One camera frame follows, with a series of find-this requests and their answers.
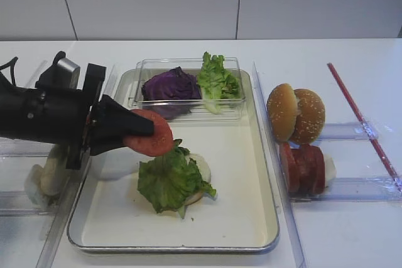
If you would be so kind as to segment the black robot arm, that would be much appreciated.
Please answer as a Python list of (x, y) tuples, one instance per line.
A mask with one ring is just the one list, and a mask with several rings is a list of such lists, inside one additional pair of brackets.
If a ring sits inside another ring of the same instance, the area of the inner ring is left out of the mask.
[(126, 136), (150, 137), (154, 123), (101, 93), (106, 68), (88, 64), (84, 85), (76, 88), (79, 68), (54, 59), (34, 88), (17, 87), (1, 77), (1, 137), (58, 144), (67, 148), (68, 169), (123, 146)]

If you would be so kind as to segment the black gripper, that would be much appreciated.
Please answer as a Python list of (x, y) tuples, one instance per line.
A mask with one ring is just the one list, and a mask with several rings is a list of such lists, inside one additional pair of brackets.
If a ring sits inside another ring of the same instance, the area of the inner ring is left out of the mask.
[[(88, 64), (84, 86), (21, 88), (1, 75), (1, 137), (47, 142), (69, 147), (67, 169), (79, 169), (90, 108), (100, 97), (106, 68)], [(103, 95), (92, 109), (90, 155), (125, 147), (126, 136), (150, 137), (153, 121)]]

